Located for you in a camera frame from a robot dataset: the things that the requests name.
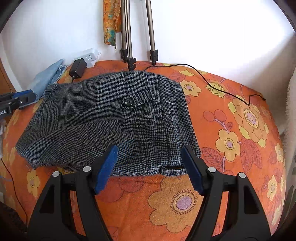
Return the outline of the dark grey houndstooth shorts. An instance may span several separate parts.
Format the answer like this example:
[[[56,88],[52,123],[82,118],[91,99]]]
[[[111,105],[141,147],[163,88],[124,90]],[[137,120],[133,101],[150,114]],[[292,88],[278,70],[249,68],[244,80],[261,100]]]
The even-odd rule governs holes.
[[[48,86],[16,150],[32,168],[78,171],[117,146],[114,176],[179,176],[186,145],[201,156],[181,85],[127,71]]]

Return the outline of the folded light blue jeans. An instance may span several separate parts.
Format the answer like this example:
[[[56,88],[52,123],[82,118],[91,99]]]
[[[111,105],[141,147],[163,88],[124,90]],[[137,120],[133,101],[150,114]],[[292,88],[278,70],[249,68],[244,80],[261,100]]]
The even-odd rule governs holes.
[[[61,78],[66,68],[67,65],[64,64],[64,59],[60,59],[35,76],[28,87],[28,90],[32,90],[36,96],[33,103],[43,98],[46,88],[49,85],[55,84]]]

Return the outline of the black power adapter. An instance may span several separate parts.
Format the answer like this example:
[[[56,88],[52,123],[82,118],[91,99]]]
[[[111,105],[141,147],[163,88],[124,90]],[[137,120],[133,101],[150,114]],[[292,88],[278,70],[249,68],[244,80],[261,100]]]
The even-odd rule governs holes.
[[[87,64],[83,58],[76,59],[69,71],[69,75],[71,76],[72,80],[81,78],[84,74],[86,66]]]

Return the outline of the orange floral bed sheet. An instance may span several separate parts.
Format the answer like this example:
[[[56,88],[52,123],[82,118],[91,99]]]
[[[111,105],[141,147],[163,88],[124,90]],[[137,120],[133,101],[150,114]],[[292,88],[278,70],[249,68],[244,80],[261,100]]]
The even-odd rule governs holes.
[[[181,85],[202,158],[222,173],[248,176],[275,232],[285,200],[285,158],[266,100],[242,84],[198,69],[168,64],[152,68],[147,62],[138,62],[137,69]],[[16,152],[16,142],[38,107],[16,111],[3,141],[1,192],[22,220],[31,216],[55,170],[34,170]],[[96,200],[114,240],[185,240],[202,203],[186,175],[111,177]]]

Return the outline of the white power strip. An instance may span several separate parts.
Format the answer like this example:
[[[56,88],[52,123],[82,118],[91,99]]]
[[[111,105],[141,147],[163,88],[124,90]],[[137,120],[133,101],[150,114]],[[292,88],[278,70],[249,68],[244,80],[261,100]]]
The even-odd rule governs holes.
[[[77,59],[83,59],[86,62],[87,68],[93,68],[100,56],[101,53],[97,49],[91,48],[83,51],[81,56],[79,56]]]

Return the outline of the orange floral scarf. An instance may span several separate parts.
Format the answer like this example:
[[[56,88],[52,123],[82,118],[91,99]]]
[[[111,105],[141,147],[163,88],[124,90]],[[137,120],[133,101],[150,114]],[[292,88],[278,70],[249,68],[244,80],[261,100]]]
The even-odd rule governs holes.
[[[121,0],[103,0],[104,44],[116,49],[118,32],[121,32]]]

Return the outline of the wooden door frame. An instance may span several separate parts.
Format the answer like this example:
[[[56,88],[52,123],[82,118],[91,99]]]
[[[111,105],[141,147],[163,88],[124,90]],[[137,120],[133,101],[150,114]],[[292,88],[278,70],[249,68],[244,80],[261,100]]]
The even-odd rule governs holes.
[[[5,94],[9,92],[15,92],[15,88],[13,87],[5,69],[2,61],[0,60],[0,94]]]

